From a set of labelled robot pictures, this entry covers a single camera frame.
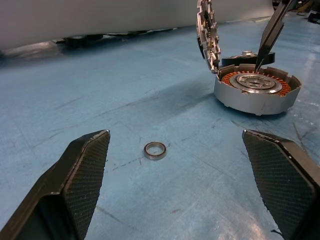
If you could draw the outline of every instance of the blue table surface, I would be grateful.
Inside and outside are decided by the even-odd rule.
[[[222,57],[257,52],[267,21],[219,26]],[[320,26],[287,16],[273,67],[302,81],[276,116],[224,107],[194,27],[103,39],[68,50],[45,42],[0,56],[0,228],[69,142],[109,129],[87,240],[280,240],[242,141],[254,129],[296,141],[320,163]],[[143,157],[152,141],[160,161]]]

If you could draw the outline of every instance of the scratch mark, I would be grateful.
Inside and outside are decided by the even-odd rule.
[[[186,137],[186,138],[182,139],[181,142],[184,142],[185,140],[188,140],[188,139],[190,139],[190,137]]]
[[[112,219],[115,220],[116,222],[118,222],[118,223],[120,223],[120,224],[122,224],[122,225],[124,225],[124,226],[127,226],[127,227],[129,227],[129,228],[131,228],[131,229],[133,229],[133,230],[137,230],[137,229],[134,228],[133,226],[130,226],[130,225],[124,223],[123,221],[121,221],[120,219],[118,219],[116,216],[112,215],[110,212],[108,212],[108,211],[105,210],[104,208],[102,208],[102,207],[100,207],[100,206],[98,206],[98,205],[95,206],[95,208],[96,208],[97,210],[99,210],[100,212],[102,212],[103,214],[105,214],[106,216],[109,216],[110,218],[112,218]]]
[[[143,100],[140,100],[140,101],[129,102],[129,103],[125,104],[125,105],[121,105],[121,106],[118,106],[118,107],[115,107],[115,108],[112,108],[112,109],[103,111],[103,112],[101,112],[101,113],[99,113],[99,114],[97,114],[97,115],[94,115],[94,116],[89,117],[89,118],[87,118],[87,119],[85,119],[85,120],[83,120],[83,121],[80,121],[80,122],[78,122],[78,123],[76,123],[76,124],[74,124],[74,125],[72,125],[72,126],[69,126],[68,128],[70,128],[70,129],[71,129],[71,128],[74,128],[74,127],[76,127],[76,126],[78,126],[78,125],[80,125],[80,124],[86,123],[86,122],[88,122],[88,121],[90,121],[90,120],[92,120],[92,119],[99,118],[99,117],[101,117],[101,116],[104,116],[104,115],[106,115],[106,114],[109,114],[109,113],[111,113],[111,112],[114,112],[114,111],[117,111],[117,110],[120,110],[120,109],[124,109],[124,108],[126,108],[126,107],[139,106],[139,105],[144,104],[144,103],[146,103],[146,102],[151,102],[151,101],[154,101],[154,100],[157,100],[157,99],[160,99],[160,96],[148,97],[147,99],[143,99]]]
[[[204,143],[203,141],[199,140],[199,143],[202,144],[203,146],[210,148],[208,144]]]
[[[143,158],[143,156],[142,156],[142,157],[139,157],[139,158],[136,158],[135,160],[129,161],[129,162],[125,163],[125,164],[122,164],[122,165],[120,165],[120,166],[117,166],[116,168],[112,169],[112,171],[115,171],[115,170],[117,170],[117,169],[119,169],[119,168],[122,168],[122,167],[126,166],[127,164],[131,164],[131,163],[133,163],[133,162],[136,162],[136,161],[138,161],[139,159],[142,159],[142,158]]]
[[[262,105],[262,107],[261,107],[261,110],[263,110],[263,109],[266,107],[266,103],[267,103],[267,102],[264,102],[264,103],[263,103],[263,105]]]
[[[264,127],[263,127],[262,124],[260,124],[259,122],[254,121],[254,122],[252,123],[252,126],[253,126],[257,131],[259,131],[259,132],[264,132],[263,130],[261,130],[261,128],[264,129]]]
[[[68,127],[61,127],[61,128],[56,128],[56,129],[52,129],[52,130],[50,130],[50,132],[61,132],[61,131],[63,131],[63,130],[65,130],[65,129],[67,129]]]
[[[246,159],[249,159],[248,155],[246,155],[246,154],[244,153],[244,151],[240,150],[240,153],[241,153]]]
[[[74,102],[76,102],[76,101],[78,101],[78,100],[80,100],[80,99],[82,99],[82,98],[83,98],[83,96],[77,97],[76,99],[73,99],[73,100],[71,100],[71,101],[67,101],[67,102],[65,102],[65,103],[63,103],[63,104],[55,107],[54,109],[55,109],[55,110],[61,109],[61,108],[65,107],[65,106],[67,106],[67,105],[69,105],[69,104],[72,104],[72,103],[74,103]]]
[[[146,91],[144,94],[150,93],[152,91],[152,89],[150,89],[149,91]]]
[[[298,129],[297,129],[296,124],[293,122],[292,125],[293,125],[293,127],[294,127],[296,136],[298,137],[298,139],[299,139],[299,141],[300,141],[300,144],[301,144],[301,147],[302,147],[303,151],[305,151],[305,152],[307,153],[306,146],[305,146],[305,144],[304,144],[304,142],[303,142],[303,139],[302,139],[300,133],[298,132]]]
[[[236,125],[238,128],[244,129],[244,127],[240,126],[237,122],[235,122],[235,121],[233,121],[233,120],[231,120],[231,122],[232,122],[234,125]]]
[[[178,209],[173,210],[173,211],[171,212],[171,214],[175,214],[175,213],[180,212],[180,211],[181,211],[181,209],[178,208]]]
[[[267,128],[265,129],[265,131],[268,133],[268,134],[274,134],[270,129],[272,128],[272,126],[270,126],[267,122],[264,122],[264,121],[261,121],[261,123],[263,125],[265,125]]]
[[[38,147],[38,146],[40,146],[40,145],[44,144],[45,142],[49,141],[50,139],[53,139],[55,136],[59,135],[60,133],[61,133],[61,132],[57,132],[57,133],[55,133],[55,134],[51,135],[50,137],[45,138],[44,140],[42,140],[42,141],[41,141],[41,142],[39,142],[38,144],[36,144],[36,145],[32,146],[32,149],[34,149],[34,148],[36,148],[36,147]]]
[[[301,139],[304,139],[306,136],[308,136],[311,132],[315,131],[317,128],[318,128],[317,126],[311,127],[308,131],[306,131],[306,132],[301,136]]]
[[[214,170],[218,171],[219,173],[221,173],[221,174],[223,174],[223,175],[226,175],[227,177],[231,178],[232,180],[235,180],[232,176],[229,176],[229,175],[228,175],[227,173],[225,173],[224,171],[216,168],[215,166],[212,166],[211,164],[207,163],[206,161],[203,161],[202,159],[200,159],[200,158],[197,157],[196,155],[193,155],[192,153],[186,151],[185,149],[183,149],[183,148],[182,148],[181,146],[179,146],[178,144],[176,144],[176,146],[177,146],[178,148],[180,148],[182,151],[184,151],[186,154],[188,154],[190,157],[192,157],[193,159],[198,160],[198,161],[204,163],[205,165],[213,168]]]
[[[10,118],[12,119],[12,122],[14,123],[15,127],[18,129],[19,133],[21,134],[26,146],[29,148],[29,150],[31,151],[32,155],[34,156],[35,160],[38,159],[37,155],[35,154],[35,151],[33,150],[33,148],[30,146],[29,141],[27,140],[25,134],[22,132],[21,128],[19,127],[19,125],[16,123],[15,119],[12,117],[10,111],[7,109],[6,110],[8,115],[10,116]]]

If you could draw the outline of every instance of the metal disc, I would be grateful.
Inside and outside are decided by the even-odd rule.
[[[256,94],[275,94],[282,89],[276,79],[257,73],[239,73],[230,78],[230,83],[237,89]]]

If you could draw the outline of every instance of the metal tweezers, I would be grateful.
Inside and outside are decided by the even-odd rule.
[[[258,72],[263,64],[263,61],[268,57],[268,54],[270,53],[278,36],[280,35],[281,30],[284,27],[282,19],[286,15],[288,8],[293,1],[294,0],[282,0],[279,6],[276,8],[276,11],[272,15],[269,23],[265,27],[254,68],[255,72]]]

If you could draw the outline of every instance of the metal ring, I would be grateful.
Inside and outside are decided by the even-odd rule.
[[[150,152],[148,152],[148,150],[150,148],[153,147],[158,147],[162,149],[162,152],[160,154],[152,154]],[[144,155],[146,158],[150,159],[150,160],[160,160],[163,159],[167,154],[167,148],[166,146],[161,143],[161,142],[157,142],[157,141],[153,141],[148,143],[147,145],[144,146]]]
[[[236,74],[230,78],[230,83],[235,88],[252,94],[275,94],[282,89],[278,80],[257,73]]]

